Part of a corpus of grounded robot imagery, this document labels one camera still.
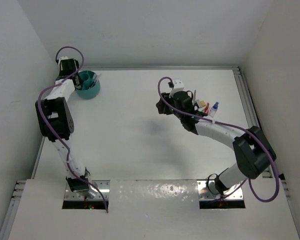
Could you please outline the blue and white pen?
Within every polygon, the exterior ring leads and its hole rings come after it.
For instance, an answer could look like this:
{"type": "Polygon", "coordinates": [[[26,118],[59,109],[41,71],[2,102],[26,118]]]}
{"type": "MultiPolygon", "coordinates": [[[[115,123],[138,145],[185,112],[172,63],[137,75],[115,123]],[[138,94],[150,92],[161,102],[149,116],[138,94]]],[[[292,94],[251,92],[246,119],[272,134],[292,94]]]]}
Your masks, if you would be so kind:
{"type": "Polygon", "coordinates": [[[97,84],[97,82],[99,81],[99,78],[100,78],[99,74],[93,75],[91,85],[89,86],[90,89],[93,88],[97,84]]]}

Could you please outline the red gel pen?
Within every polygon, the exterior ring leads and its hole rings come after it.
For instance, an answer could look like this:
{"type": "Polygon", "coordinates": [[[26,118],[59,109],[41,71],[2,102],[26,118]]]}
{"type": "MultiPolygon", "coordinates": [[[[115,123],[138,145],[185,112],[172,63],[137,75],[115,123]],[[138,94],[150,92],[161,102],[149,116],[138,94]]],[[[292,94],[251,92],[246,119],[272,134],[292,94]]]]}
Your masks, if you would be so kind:
{"type": "Polygon", "coordinates": [[[208,103],[206,104],[206,106],[205,106],[203,112],[204,112],[205,114],[208,115],[208,114],[209,114],[209,111],[210,111],[210,103],[208,102],[208,103]]]}

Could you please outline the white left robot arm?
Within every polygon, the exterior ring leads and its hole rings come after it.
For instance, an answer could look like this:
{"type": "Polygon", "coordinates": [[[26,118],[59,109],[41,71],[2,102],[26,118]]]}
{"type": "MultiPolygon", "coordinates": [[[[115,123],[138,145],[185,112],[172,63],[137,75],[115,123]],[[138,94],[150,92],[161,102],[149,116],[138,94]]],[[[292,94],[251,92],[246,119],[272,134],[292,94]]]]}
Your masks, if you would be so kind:
{"type": "Polygon", "coordinates": [[[41,134],[57,149],[66,169],[66,181],[70,190],[77,194],[87,193],[90,173],[87,168],[68,151],[74,121],[68,107],[69,97],[75,90],[81,90],[84,81],[77,70],[76,59],[62,56],[56,60],[59,75],[49,95],[35,103],[41,134]]]}

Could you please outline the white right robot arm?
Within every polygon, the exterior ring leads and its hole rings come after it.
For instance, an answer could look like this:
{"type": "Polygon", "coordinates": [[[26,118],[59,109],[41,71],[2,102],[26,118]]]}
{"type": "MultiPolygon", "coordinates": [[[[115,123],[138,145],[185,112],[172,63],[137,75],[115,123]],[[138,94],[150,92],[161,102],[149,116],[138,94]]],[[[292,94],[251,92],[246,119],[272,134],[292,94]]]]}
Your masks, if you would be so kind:
{"type": "Polygon", "coordinates": [[[235,163],[216,174],[213,182],[207,185],[213,195],[222,196],[232,186],[256,179],[268,167],[272,167],[274,174],[278,173],[276,154],[259,127],[244,129],[213,121],[196,109],[193,99],[183,90],[173,94],[160,92],[159,97],[156,104],[159,114],[175,115],[188,132],[210,138],[233,150],[235,163]]]}

